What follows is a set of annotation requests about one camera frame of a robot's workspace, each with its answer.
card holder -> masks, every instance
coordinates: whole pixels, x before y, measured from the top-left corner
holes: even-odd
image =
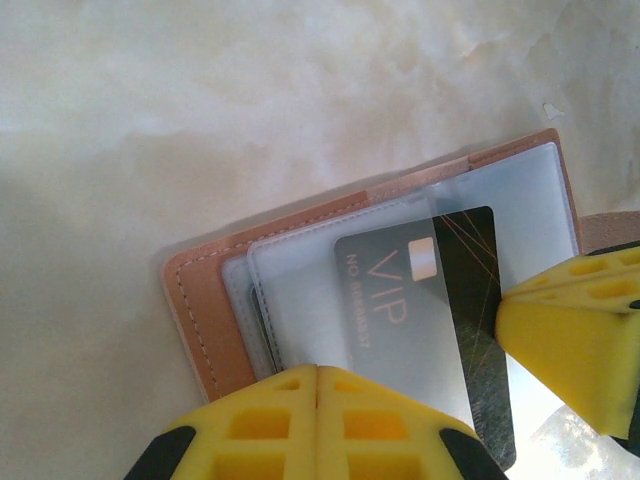
[[[339,334],[342,305],[333,252],[341,237],[485,205],[495,212],[503,289],[578,253],[554,144],[254,243],[249,264],[276,368],[304,363],[350,368],[348,348]]]
[[[352,190],[353,193],[293,214],[282,216],[278,211],[273,212],[273,221],[174,254],[163,269],[163,286],[205,398],[215,400],[256,380],[224,285],[222,266],[227,260],[245,255],[249,246],[257,241],[356,212],[468,171],[480,172],[490,165],[500,164],[505,158],[550,142],[557,146],[561,160],[557,132],[545,130],[391,180],[370,183],[364,190]],[[566,172],[562,161],[560,164],[573,212]]]

stitching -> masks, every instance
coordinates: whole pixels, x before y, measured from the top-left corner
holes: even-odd
[[[379,200],[379,199],[388,197],[388,196],[393,195],[394,193],[398,192],[399,190],[400,189],[390,190],[389,192],[385,192],[385,193],[383,193],[381,195],[377,195],[377,196],[371,198],[371,200]],[[342,212],[344,212],[346,210],[349,210],[351,208],[360,206],[363,203],[364,203],[364,200],[361,201],[361,202],[352,203],[350,205],[347,205],[346,207],[338,208],[338,209],[333,210],[333,211],[331,211],[329,213],[325,213],[323,215],[319,215],[317,217],[310,218],[309,220],[305,220],[304,222],[300,222],[298,224],[290,225],[287,228],[283,228],[283,229],[268,233],[267,235],[261,235],[261,236],[259,236],[257,238],[254,238],[254,239],[251,239],[251,240],[247,240],[246,242],[238,243],[238,244],[234,245],[233,247],[226,247],[226,248],[223,248],[221,250],[216,250],[214,252],[208,253],[206,255],[201,255],[199,257],[192,258],[192,259],[187,260],[186,262],[178,265],[178,268],[176,269],[176,273],[175,273],[176,281],[178,283],[178,287],[180,288],[180,292],[182,293],[182,300],[184,301],[185,307],[187,307],[187,312],[189,313],[189,319],[191,320],[191,324],[193,325],[193,329],[195,331],[196,337],[198,338],[198,343],[200,344],[200,349],[202,350],[202,354],[204,355],[204,359],[205,359],[205,361],[207,363],[207,367],[209,368],[209,375],[210,375],[211,380],[213,382],[213,388],[214,388],[216,394],[218,395],[218,398],[220,398],[222,396],[221,393],[220,393],[220,387],[218,385],[218,380],[216,379],[215,373],[213,371],[213,365],[211,364],[211,359],[209,358],[209,354],[207,353],[207,347],[205,346],[204,340],[203,340],[202,335],[200,333],[198,320],[195,318],[195,315],[193,314],[193,309],[191,308],[191,305],[189,303],[189,298],[187,297],[187,293],[185,292],[184,287],[182,285],[182,280],[180,279],[180,271],[184,267],[187,267],[187,266],[191,265],[192,263],[200,262],[200,261],[205,260],[207,258],[215,257],[216,255],[220,255],[220,254],[223,254],[223,253],[226,253],[226,252],[237,250],[238,248],[245,247],[247,245],[251,245],[254,242],[258,242],[260,240],[264,240],[266,238],[270,238],[270,237],[273,237],[275,235],[279,235],[281,233],[290,231],[290,230],[292,230],[294,228],[303,227],[305,225],[308,225],[309,223],[313,223],[313,222],[322,220],[324,218],[330,217],[332,215],[336,215],[338,213],[342,213]]]
[[[338,225],[340,223],[344,223],[350,220],[353,220],[354,218],[359,218],[359,217],[363,217],[365,215],[368,215],[370,213],[374,213],[374,212],[379,212],[381,210],[386,210],[387,208],[391,208],[394,207],[396,205],[399,205],[401,202],[400,201],[396,201],[396,202],[391,202],[391,203],[387,203],[387,204],[383,204],[383,205],[378,205],[377,207],[371,208],[371,209],[367,209],[366,211],[360,211],[360,212],[355,212],[349,216],[344,216],[344,217],[340,217],[338,219],[336,219],[334,222],[332,222],[330,225],[334,226],[334,225]],[[310,228],[309,230],[305,230],[305,231],[295,231],[293,233],[290,233],[289,235],[283,235],[277,238],[274,238],[271,242],[269,242],[268,244],[261,244],[258,245],[256,248],[257,249],[261,249],[261,248],[267,248],[273,245],[276,245],[278,243],[281,243],[285,240],[289,240],[291,238],[295,238],[295,237],[299,237],[302,235],[309,235],[311,233],[314,233],[318,230],[321,230],[323,228],[328,227],[329,224],[325,223],[325,224],[319,224],[319,225],[315,225],[314,227]],[[260,303],[262,304],[262,306],[264,307],[266,318],[265,320],[269,323],[269,336],[271,337],[272,343],[274,345],[274,356],[276,357],[276,360],[278,362],[278,370],[282,371],[284,370],[284,362],[282,361],[282,356],[280,354],[280,346],[278,345],[277,339],[276,339],[276,334],[273,328],[273,323],[271,322],[271,315],[269,314],[269,306],[267,305],[267,302],[265,302],[263,299],[265,297],[264,292],[263,292],[263,288],[262,288],[262,279],[260,278],[260,271],[257,269],[254,269],[254,273],[256,276],[256,280],[257,280],[257,285],[256,285],[256,289],[260,291]]]

table surface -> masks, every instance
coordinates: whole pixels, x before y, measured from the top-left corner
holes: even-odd
[[[121,478],[201,404],[167,246],[546,127],[579,214],[640,208],[639,25],[634,0],[2,2],[2,477]],[[640,471],[566,407],[520,458]]]

background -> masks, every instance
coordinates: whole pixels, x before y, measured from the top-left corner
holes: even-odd
[[[168,245],[545,127],[579,215],[640,208],[639,27],[634,0],[0,0],[2,478],[121,478],[200,405]],[[531,442],[519,478],[640,468],[568,410]]]

wallet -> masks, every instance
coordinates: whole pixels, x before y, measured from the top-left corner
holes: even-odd
[[[358,212],[367,211],[375,206],[386,208],[386,205],[393,203],[394,200],[409,198],[407,195],[420,192],[421,189],[429,186],[433,188],[423,190],[422,196],[427,197],[426,201],[431,210],[435,208],[435,213],[438,211],[448,213],[481,206],[483,199],[478,199],[480,204],[476,205],[472,198],[473,191],[465,190],[466,183],[474,181],[473,172],[479,172],[478,178],[484,177],[484,180],[476,182],[479,185],[477,188],[484,188],[487,191],[503,190],[499,184],[491,185],[495,166],[506,165],[509,159],[520,158],[527,152],[544,146],[552,149],[557,159],[558,185],[562,189],[564,199],[564,210],[560,213],[560,217],[564,222],[563,225],[566,225],[563,227],[566,231],[562,234],[569,239],[564,243],[572,244],[571,252],[568,250],[569,247],[562,247],[564,258],[640,237],[640,219],[637,212],[595,215],[578,220],[558,133],[554,129],[548,129],[441,164],[418,168],[390,180],[372,182],[367,188],[358,189],[294,213],[279,216],[277,211],[273,212],[272,221],[174,254],[164,265],[162,283],[205,398],[213,401],[279,369],[278,365],[274,365],[273,352],[247,348],[247,343],[254,340],[258,342],[268,335],[268,332],[261,331],[263,326],[247,321],[243,315],[243,312],[256,314],[261,308],[260,292],[256,291],[255,287],[251,287],[253,282],[247,264],[247,252],[252,245],[260,245],[263,248],[276,237],[310,229],[316,224],[326,224],[332,219],[357,215]],[[519,161],[525,162],[527,168],[535,172],[535,156],[532,159],[522,157]],[[460,179],[460,182],[452,183],[452,180],[457,179]],[[506,193],[502,193],[502,199],[499,201],[505,203],[504,198],[507,198],[505,195],[508,194],[506,189]],[[436,195],[438,198],[428,198],[429,195]],[[531,192],[531,195],[543,194]],[[454,205],[447,205],[449,196]],[[455,204],[456,199],[460,198],[464,198],[464,202]],[[517,213],[519,206],[516,203],[510,205],[510,208]],[[406,221],[414,217],[408,215]],[[555,234],[549,233],[549,241],[553,242],[551,237]],[[554,258],[553,248],[549,249],[549,253],[549,258],[544,265],[539,266],[539,270],[551,266],[548,265],[549,262],[557,263],[564,259]],[[539,258],[533,258],[531,262],[540,263],[539,260]],[[525,269],[527,274],[537,273],[531,272],[531,268],[530,266],[528,270]],[[503,270],[507,272],[506,276],[503,275]],[[513,268],[510,267],[503,269],[501,265],[503,282],[506,281],[509,284],[524,280],[520,278],[522,275],[519,277],[518,272],[514,273],[512,270]],[[229,275],[233,278],[231,284],[228,281]],[[236,294],[233,294],[234,289],[238,290]]]

